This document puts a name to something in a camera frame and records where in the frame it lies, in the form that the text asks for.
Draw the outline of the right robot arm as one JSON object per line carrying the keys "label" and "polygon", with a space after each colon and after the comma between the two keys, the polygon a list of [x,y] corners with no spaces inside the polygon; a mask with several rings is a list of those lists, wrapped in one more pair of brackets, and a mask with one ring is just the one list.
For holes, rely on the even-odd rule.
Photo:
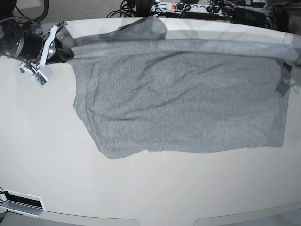
{"label": "right robot arm", "polygon": [[74,53],[64,46],[56,35],[66,23],[60,21],[50,27],[48,33],[38,31],[49,12],[49,1],[44,1],[42,14],[31,19],[22,14],[16,0],[0,2],[0,55],[23,62],[27,68],[31,63],[38,68],[48,64],[65,63],[74,58]]}

